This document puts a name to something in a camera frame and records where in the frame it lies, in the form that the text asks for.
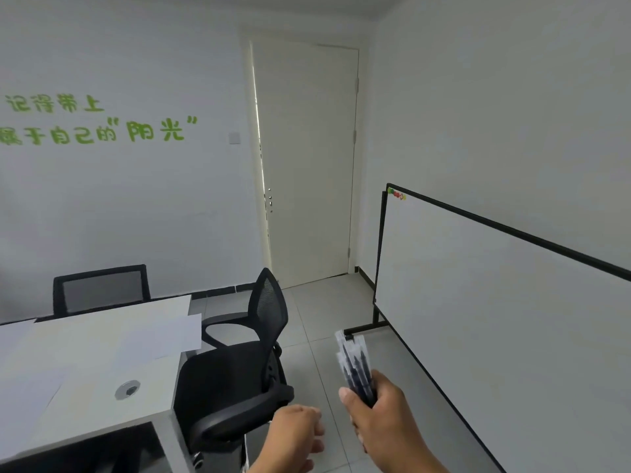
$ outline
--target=door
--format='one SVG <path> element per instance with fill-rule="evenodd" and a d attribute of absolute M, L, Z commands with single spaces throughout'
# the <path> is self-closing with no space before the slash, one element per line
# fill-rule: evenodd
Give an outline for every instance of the door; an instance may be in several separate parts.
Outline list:
<path fill-rule="evenodd" d="M 252 42 L 272 269 L 283 287 L 348 271 L 359 52 Z"/>

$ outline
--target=whiteboard frame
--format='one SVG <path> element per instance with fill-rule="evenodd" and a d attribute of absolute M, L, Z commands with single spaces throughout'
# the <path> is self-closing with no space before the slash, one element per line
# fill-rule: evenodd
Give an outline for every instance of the whiteboard frame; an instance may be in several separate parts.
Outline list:
<path fill-rule="evenodd" d="M 617 265 L 613 265 L 612 263 L 604 262 L 603 260 L 596 259 L 595 257 L 591 257 L 591 256 L 589 256 L 587 254 L 583 254 L 581 252 L 572 250 L 572 249 L 564 247 L 562 245 L 555 244 L 554 242 L 547 241 L 546 239 L 542 239 L 540 237 L 533 236 L 532 234 L 528 234 L 528 233 L 526 233 L 524 231 L 517 230 L 517 229 L 512 228 L 510 226 L 506 226 L 505 224 L 501 224 L 499 222 L 495 222 L 495 221 L 492 221 L 490 219 L 486 219 L 485 217 L 482 217 L 481 215 L 473 214 L 473 213 L 470 213 L 470 212 L 465 211 L 463 209 L 459 209 L 457 207 L 450 206 L 449 204 L 445 204 L 444 202 L 441 202 L 439 200 L 432 199 L 431 197 L 424 196 L 422 194 L 419 194 L 418 192 L 411 191 L 409 189 L 406 189 L 404 187 L 400 187 L 400 186 L 392 184 L 392 183 L 388 183 L 386 185 L 386 192 L 388 192 L 389 189 L 393 189 L 393 190 L 399 191 L 399 192 L 401 192 L 401 193 L 403 193 L 405 195 L 409 195 L 409 196 L 415 197 L 417 199 L 423 200 L 425 202 L 428 202 L 429 204 L 433 204 L 434 206 L 446 209 L 447 211 L 450 211 L 450 212 L 452 212 L 454 214 L 459 214 L 462 217 L 466 217 L 467 219 L 470 219 L 472 221 L 479 222 L 480 224 L 484 224 L 485 226 L 488 226 L 488 227 L 491 227 L 491 228 L 496 229 L 498 231 L 504 232 L 504 233 L 509 234 L 509 235 L 511 235 L 513 237 L 525 240 L 526 242 L 530 242 L 531 244 L 535 244 L 535 245 L 537 245 L 539 247 L 542 247 L 544 249 L 551 250 L 552 252 L 555 252 L 556 254 L 561 254 L 564 257 L 569 257 L 570 259 L 576 260 L 577 262 L 584 263 L 584 264 L 586 264 L 586 265 L 588 265 L 590 267 L 593 267 L 595 269 L 602 270 L 603 272 L 606 272 L 607 274 L 611 274 L 612 276 L 616 276 L 618 278 L 621 278 L 621 279 L 624 279 L 626 281 L 631 282 L 631 271 L 629 271 L 627 269 L 623 269 L 622 267 L 619 267 Z M 377 283 L 379 281 L 379 264 L 380 264 L 380 261 L 381 261 L 381 243 L 382 243 L 382 240 L 383 240 L 383 232 L 386 229 L 386 226 L 385 226 L 385 223 L 386 223 L 386 212 L 387 212 L 387 206 L 388 206 L 389 198 L 390 198 L 390 194 L 388 193 L 386 195 L 386 198 L 385 198 L 385 202 L 384 202 L 385 205 L 382 208 L 381 218 L 380 218 L 380 221 L 379 221 L 379 232 L 380 232 L 380 235 L 379 235 L 379 245 L 377 247 L 377 269 L 376 269 L 376 272 L 375 272 L 375 287 L 374 287 L 374 295 L 373 295 L 373 298 L 372 298 L 372 302 L 373 302 L 373 305 L 374 305 L 374 308 L 375 308 L 375 312 L 378 312 L 379 314 L 381 314 L 381 316 L 390 325 L 390 328 L 395 333 L 395 335 L 399 338 L 400 342 L 405 346 L 405 348 L 408 350 L 408 352 L 412 355 L 412 357 L 414 358 L 416 363 L 418 363 L 418 365 L 423 369 L 423 371 L 429 377 L 429 379 L 434 384 L 436 389 L 440 392 L 440 395 L 442 395 L 442 397 L 445 398 L 445 400 L 447 401 L 449 406 L 451 406 L 453 411 L 458 415 L 458 418 L 460 418 L 460 420 L 464 423 L 464 425 L 471 432 L 473 437 L 477 440 L 479 445 L 484 449 L 486 454 L 491 458 L 491 460 L 493 460 L 493 463 L 495 464 L 495 466 L 497 466 L 498 469 L 502 473 L 507 473 L 506 469 L 504 469 L 502 467 L 502 465 L 497 461 L 497 459 L 495 458 L 493 453 L 491 453 L 491 451 L 486 447 L 484 442 L 482 442 L 480 437 L 478 437 L 478 434 L 475 433 L 475 431 L 471 428 L 471 425 L 469 424 L 469 422 L 467 422 L 467 420 L 464 418 L 464 416 L 462 416 L 462 414 L 458 411 L 458 409 L 452 403 L 452 401 L 449 399 L 449 397 L 447 397 L 447 395 L 445 394 L 443 389 L 440 388 L 440 385 L 434 380 L 432 374 L 430 374 L 430 372 L 427 371 L 427 368 L 425 368 L 425 366 L 418 359 L 418 357 L 416 357 L 415 353 L 408 347 L 406 342 L 403 341 L 403 339 L 401 338 L 399 333 L 392 326 L 390 321 L 388 321 L 388 318 L 386 317 L 386 315 L 384 315 L 383 311 L 379 308 L 379 305 L 377 305 Z"/>

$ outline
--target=white sheet of paper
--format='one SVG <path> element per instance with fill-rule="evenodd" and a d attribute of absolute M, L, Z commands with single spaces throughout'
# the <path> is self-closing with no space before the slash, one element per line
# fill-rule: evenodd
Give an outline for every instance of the white sheet of paper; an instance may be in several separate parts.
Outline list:
<path fill-rule="evenodd" d="M 114 368 L 130 368 L 201 348 L 201 313 L 130 332 L 121 342 Z"/>
<path fill-rule="evenodd" d="M 68 369 L 0 380 L 0 460 L 28 447 L 40 417 L 64 383 Z"/>
<path fill-rule="evenodd" d="M 0 365 L 35 323 L 35 318 L 0 326 Z"/>

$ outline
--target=chair backrest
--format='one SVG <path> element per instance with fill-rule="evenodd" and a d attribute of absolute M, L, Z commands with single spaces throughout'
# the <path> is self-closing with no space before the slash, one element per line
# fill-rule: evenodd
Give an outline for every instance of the chair backrest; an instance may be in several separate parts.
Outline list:
<path fill-rule="evenodd" d="M 271 356 L 274 344 L 287 325 L 289 318 L 287 303 L 285 303 L 280 285 L 267 267 L 261 271 L 259 278 L 256 279 L 250 295 L 247 315 L 258 326 L 256 333 L 259 336 L 266 360 L 261 374 L 263 385 L 265 385 L 268 379 L 267 359 Z"/>
<path fill-rule="evenodd" d="M 52 282 L 54 317 L 122 307 L 151 298 L 144 264 L 71 274 Z"/>

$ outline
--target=whiteboard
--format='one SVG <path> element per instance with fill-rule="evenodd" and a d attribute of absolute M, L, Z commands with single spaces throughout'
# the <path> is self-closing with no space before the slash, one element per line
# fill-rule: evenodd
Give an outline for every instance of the whiteboard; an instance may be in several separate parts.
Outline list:
<path fill-rule="evenodd" d="M 375 305 L 501 466 L 631 471 L 631 282 L 391 187 Z"/>

